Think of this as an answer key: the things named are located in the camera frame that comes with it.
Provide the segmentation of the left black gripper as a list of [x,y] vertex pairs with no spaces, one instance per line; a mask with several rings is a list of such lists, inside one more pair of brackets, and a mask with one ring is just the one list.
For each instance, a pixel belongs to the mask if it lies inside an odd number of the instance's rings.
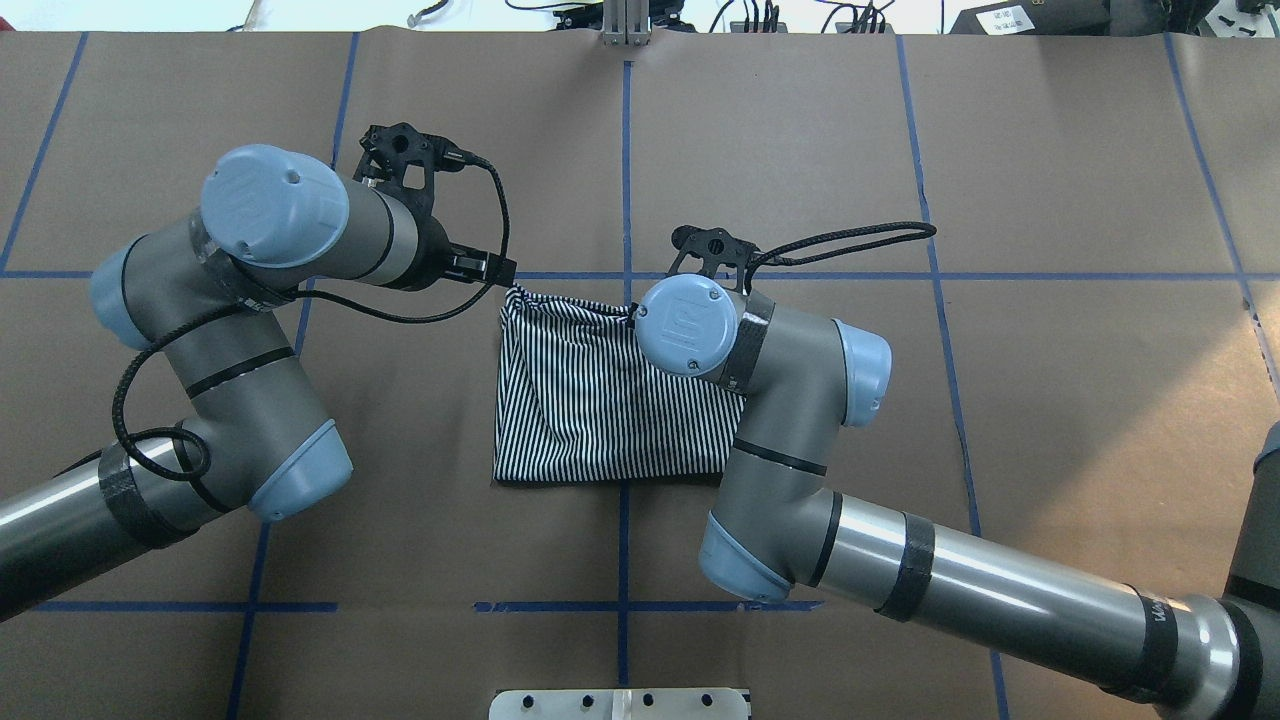
[[440,279],[513,287],[517,263],[500,252],[488,252],[452,243],[438,220],[419,227],[419,252],[415,255],[415,290],[425,290]]

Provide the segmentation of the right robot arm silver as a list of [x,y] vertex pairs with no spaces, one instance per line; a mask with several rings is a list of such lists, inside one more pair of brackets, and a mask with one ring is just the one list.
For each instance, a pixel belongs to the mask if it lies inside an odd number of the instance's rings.
[[[758,277],[886,338],[876,419],[824,486],[1210,610],[1277,395],[1239,284]],[[635,685],[737,685],[769,719],[1153,719],[1089,682],[799,585],[804,610],[630,621]]]

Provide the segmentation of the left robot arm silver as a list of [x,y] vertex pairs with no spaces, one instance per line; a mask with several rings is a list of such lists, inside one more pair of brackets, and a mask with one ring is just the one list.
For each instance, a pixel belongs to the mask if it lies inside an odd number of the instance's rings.
[[265,523],[334,495],[353,464],[274,311],[323,275],[398,291],[511,286],[497,252],[449,241],[434,176],[494,165],[407,126],[372,127],[352,179],[268,143],[230,150],[198,206],[92,274],[99,322],[134,359],[115,439],[3,503],[3,618],[247,507]]

